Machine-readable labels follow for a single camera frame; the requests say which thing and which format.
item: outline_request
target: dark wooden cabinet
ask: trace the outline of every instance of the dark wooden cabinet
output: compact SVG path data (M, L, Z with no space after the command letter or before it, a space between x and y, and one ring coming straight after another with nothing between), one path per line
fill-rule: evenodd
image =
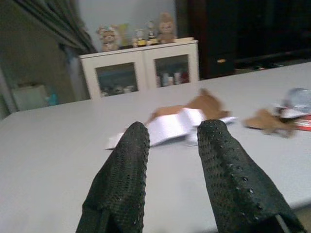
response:
M237 0L176 0L178 36L199 40L200 79L234 73Z

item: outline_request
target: white paper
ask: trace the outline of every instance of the white paper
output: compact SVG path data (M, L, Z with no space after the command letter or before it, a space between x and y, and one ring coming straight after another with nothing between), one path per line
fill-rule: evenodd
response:
M236 119L236 117L228 116L220 120L228 124ZM146 126L150 137L150 146L185 135L188 135L187 140L193 141L191 144L197 145L196 128L204 120L206 117L202 110L191 108L183 108L178 114L159 116ZM106 149L115 148L122 135L123 133L119 133L109 138Z
M285 108L282 111L282 118L288 118L288 119L292 119L292 118L296 118L296 117L303 117L303 116L307 116L310 115L311 113L304 113L301 112L297 109L294 108L286 108L285 106L281 105L281 104L274 104L274 107L276 108Z

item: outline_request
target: cabinet door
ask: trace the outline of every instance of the cabinet door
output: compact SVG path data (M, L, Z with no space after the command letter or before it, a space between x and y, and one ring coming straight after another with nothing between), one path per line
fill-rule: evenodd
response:
M147 89L141 51L82 59L91 99Z
M196 43L145 50L143 53L150 89L199 80Z

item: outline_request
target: curtain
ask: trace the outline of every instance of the curtain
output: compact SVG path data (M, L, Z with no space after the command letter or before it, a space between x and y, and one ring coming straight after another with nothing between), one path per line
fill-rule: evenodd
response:
M31 22L38 25L61 46L67 55L67 72L75 100L89 98L78 55L97 52L84 23L78 17L75 0L12 0Z
M77 15L75 0L12 0L12 3L60 44L74 48L78 54L96 52Z
M9 112L10 113L16 112L17 111L16 105L15 105L14 100L12 98L12 95L10 93L10 89L8 88L7 83L4 79L4 75L3 75L3 72L2 72L2 69L0 66L0 98L1 98L1 96L3 96L3 98L5 100L5 104L7 105ZM5 117L4 115L7 115L7 114L0 112L0 120Z

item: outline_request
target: cabinet handle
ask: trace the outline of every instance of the cabinet handle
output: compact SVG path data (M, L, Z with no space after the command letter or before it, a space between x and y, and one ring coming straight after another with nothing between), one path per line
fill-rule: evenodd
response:
M218 59L217 60L217 63L225 63L226 62L226 59Z

